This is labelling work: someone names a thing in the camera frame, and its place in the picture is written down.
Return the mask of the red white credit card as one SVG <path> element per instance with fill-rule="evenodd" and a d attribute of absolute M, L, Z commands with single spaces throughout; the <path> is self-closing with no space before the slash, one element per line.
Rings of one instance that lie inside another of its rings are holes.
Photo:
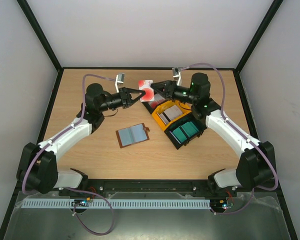
<path fill-rule="evenodd" d="M 145 92 L 145 95 L 140 99 L 141 102 L 152 102 L 155 100 L 155 93 L 151 87 L 153 80 L 139 80 L 138 88 Z"/>

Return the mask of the brown leather card holder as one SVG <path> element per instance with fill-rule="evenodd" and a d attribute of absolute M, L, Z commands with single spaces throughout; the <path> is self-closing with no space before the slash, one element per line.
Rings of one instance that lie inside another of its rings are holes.
<path fill-rule="evenodd" d="M 150 129 L 144 123 L 117 130 L 116 137 L 120 148 L 148 141 Z"/>

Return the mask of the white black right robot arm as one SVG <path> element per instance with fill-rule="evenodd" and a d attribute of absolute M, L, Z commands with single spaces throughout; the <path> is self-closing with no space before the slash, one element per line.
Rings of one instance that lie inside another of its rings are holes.
<path fill-rule="evenodd" d="M 222 169 L 208 177 L 208 191 L 212 195 L 219 196 L 227 187 L 243 187 L 250 191 L 278 188 L 274 146 L 249 135 L 225 114 L 223 104 L 210 97 L 211 84 L 205 73 L 193 74 L 189 87 L 166 80 L 152 83 L 151 88 L 166 100 L 191 104 L 192 115 L 217 133 L 239 157 L 236 168 Z"/>

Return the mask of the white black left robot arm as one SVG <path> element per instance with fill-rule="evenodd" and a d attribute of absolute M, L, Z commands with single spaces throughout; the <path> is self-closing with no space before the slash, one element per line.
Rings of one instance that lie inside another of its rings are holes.
<path fill-rule="evenodd" d="M 145 94 L 144 90 L 127 87 L 110 94 L 99 83 L 83 87 L 81 110 L 76 118 L 53 137 L 37 144 L 30 142 L 23 148 L 16 176 L 22 183 L 22 192 L 46 194 L 54 188 L 77 188 L 83 175 L 74 169 L 58 171 L 58 160 L 100 127 L 105 111 L 127 109 Z"/>

